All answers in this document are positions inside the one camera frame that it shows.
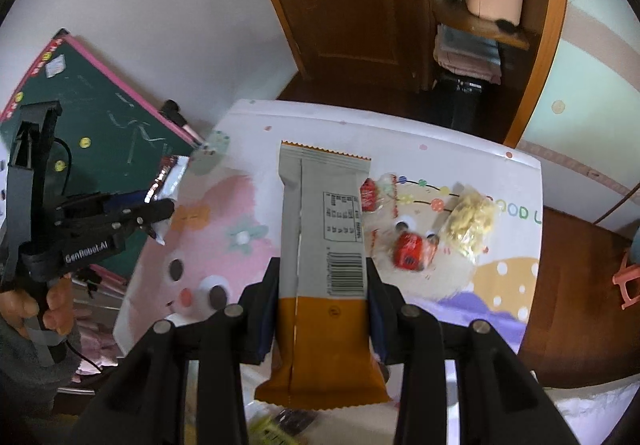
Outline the orange grey snack bar packet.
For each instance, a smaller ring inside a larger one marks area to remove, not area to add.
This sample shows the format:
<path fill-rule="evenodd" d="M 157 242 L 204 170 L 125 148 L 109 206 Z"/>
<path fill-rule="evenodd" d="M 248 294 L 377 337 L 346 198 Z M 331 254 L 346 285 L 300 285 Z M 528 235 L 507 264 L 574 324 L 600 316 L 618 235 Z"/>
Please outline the orange grey snack bar packet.
<path fill-rule="evenodd" d="M 279 328 L 262 402 L 297 410 L 382 404 L 371 350 L 360 187 L 370 161 L 282 142 Z"/>

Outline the dark brown chocolate packet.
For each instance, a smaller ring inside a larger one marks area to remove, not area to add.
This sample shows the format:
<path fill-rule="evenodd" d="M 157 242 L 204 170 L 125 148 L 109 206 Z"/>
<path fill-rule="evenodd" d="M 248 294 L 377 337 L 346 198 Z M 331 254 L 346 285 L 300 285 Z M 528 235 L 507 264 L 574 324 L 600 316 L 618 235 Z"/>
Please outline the dark brown chocolate packet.
<path fill-rule="evenodd" d="M 167 156 L 160 160 L 160 171 L 146 192 L 144 202 L 154 206 L 157 220 L 146 228 L 149 236 L 159 245 L 166 243 L 171 217 L 176 209 L 180 183 L 186 174 L 190 158 L 186 156 Z"/>

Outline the red round candy packet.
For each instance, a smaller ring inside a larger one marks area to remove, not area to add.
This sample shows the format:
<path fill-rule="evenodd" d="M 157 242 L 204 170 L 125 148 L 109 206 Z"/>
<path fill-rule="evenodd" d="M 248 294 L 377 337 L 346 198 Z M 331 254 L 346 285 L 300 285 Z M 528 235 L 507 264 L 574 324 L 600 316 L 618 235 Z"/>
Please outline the red round candy packet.
<path fill-rule="evenodd" d="M 393 245 L 393 264 L 404 271 L 422 272 L 431 265 L 438 246 L 436 234 L 422 237 L 413 231 L 401 231 Z"/>

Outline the cartoon printed tablecloth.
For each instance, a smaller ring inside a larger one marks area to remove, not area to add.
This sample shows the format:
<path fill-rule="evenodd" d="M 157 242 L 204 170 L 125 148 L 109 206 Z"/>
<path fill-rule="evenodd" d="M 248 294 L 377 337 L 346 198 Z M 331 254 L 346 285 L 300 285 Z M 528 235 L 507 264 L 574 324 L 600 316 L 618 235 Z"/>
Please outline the cartoon printed tablecloth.
<path fill-rule="evenodd" d="M 198 150 L 177 186 L 164 235 L 134 269 L 114 337 L 134 346 L 160 318 L 201 321 L 239 300 L 291 238 L 282 211 L 280 152 L 350 154 L 364 168 L 354 190 L 303 183 L 321 205 L 306 229 L 332 265 L 363 243 L 383 280 L 442 321 L 493 324 L 511 347 L 523 341 L 542 235 L 541 166 L 533 157 L 437 126 L 328 106 L 238 102 Z"/>

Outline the red candy clear wrapper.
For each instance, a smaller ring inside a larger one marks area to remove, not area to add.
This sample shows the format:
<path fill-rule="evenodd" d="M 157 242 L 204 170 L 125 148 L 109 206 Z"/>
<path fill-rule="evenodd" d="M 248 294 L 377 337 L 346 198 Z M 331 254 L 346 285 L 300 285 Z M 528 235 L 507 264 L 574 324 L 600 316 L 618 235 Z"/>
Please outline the red candy clear wrapper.
<path fill-rule="evenodd" d="M 397 175 L 384 174 L 378 180 L 368 177 L 360 187 L 364 213 L 386 212 L 397 216 Z"/>

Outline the yellow puffed snack bag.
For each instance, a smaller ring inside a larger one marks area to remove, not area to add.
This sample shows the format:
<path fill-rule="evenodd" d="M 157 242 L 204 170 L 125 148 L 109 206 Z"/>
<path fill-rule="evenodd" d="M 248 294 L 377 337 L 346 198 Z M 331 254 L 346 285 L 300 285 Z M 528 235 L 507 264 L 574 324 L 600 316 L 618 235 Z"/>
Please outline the yellow puffed snack bag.
<path fill-rule="evenodd" d="M 471 263 L 485 252 L 499 214 L 494 200 L 465 186 L 457 204 L 439 231 L 439 238 L 452 251 Z"/>

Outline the clear bag dark snack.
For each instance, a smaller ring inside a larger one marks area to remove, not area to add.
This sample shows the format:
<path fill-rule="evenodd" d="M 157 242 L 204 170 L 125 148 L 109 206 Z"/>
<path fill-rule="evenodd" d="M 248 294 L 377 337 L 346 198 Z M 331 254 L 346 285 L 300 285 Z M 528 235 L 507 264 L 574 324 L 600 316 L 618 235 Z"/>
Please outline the clear bag dark snack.
<path fill-rule="evenodd" d="M 304 433 L 318 418 L 318 413 L 308 410 L 285 408 L 273 420 L 287 435 L 295 437 Z"/>

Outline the green yellow snack packet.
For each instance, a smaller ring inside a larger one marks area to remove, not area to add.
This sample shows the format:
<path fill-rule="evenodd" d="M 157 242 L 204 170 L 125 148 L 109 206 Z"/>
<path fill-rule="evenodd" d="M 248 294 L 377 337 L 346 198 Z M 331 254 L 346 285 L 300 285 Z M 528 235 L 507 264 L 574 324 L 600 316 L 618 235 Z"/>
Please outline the green yellow snack packet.
<path fill-rule="evenodd" d="M 288 436 L 269 416 L 256 416 L 248 423 L 248 443 L 252 445 L 285 445 Z"/>

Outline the white pillow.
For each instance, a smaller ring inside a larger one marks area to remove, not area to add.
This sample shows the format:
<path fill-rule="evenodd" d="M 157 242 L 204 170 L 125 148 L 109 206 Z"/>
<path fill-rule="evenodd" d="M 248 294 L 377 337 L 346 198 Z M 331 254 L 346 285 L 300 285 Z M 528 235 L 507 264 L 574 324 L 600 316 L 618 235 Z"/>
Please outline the white pillow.
<path fill-rule="evenodd" d="M 623 417 L 639 388 L 633 376 L 591 387 L 544 391 L 581 444 L 602 444 Z"/>

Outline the pink plastic stool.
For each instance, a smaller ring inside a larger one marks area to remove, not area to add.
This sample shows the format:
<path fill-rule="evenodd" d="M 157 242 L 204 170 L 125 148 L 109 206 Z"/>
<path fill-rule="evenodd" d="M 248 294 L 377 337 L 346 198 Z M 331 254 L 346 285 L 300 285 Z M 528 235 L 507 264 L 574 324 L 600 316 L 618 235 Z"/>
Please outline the pink plastic stool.
<path fill-rule="evenodd" d="M 629 251 L 626 251 L 620 268 L 612 277 L 613 285 L 620 288 L 623 311 L 639 303 L 639 278 L 640 266 L 630 261 Z"/>

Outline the folded towels stack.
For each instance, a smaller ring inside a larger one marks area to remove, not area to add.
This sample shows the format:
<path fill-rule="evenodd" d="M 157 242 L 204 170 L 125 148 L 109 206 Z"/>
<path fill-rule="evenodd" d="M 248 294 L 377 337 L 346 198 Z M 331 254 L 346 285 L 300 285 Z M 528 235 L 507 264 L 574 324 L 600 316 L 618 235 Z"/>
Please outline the folded towels stack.
<path fill-rule="evenodd" d="M 498 44 L 489 38 L 453 29 L 437 27 L 434 61 L 457 76 L 500 84 L 502 78 Z"/>

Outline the white wardrobe sliding doors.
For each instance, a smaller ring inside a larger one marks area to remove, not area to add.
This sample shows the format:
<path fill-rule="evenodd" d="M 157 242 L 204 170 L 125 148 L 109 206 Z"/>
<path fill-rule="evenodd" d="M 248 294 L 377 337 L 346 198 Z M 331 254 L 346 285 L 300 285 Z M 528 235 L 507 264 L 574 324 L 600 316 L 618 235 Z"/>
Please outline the white wardrobe sliding doors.
<path fill-rule="evenodd" d="M 548 79 L 518 149 L 544 204 L 632 237 L 639 226 L 639 20 L 627 0 L 567 0 Z"/>

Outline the green chalkboard pink frame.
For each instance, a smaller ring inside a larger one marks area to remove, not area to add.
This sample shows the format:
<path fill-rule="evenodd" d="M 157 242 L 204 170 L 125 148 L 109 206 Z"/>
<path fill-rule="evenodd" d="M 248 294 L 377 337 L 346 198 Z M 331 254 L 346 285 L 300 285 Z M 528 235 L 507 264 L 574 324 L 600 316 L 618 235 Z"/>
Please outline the green chalkboard pink frame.
<path fill-rule="evenodd" d="M 148 189 L 160 161 L 190 156 L 193 138 L 164 118 L 65 30 L 28 68 L 1 113 L 1 158 L 9 160 L 25 110 L 56 101 L 54 143 L 40 194 L 54 209 L 78 194 Z"/>

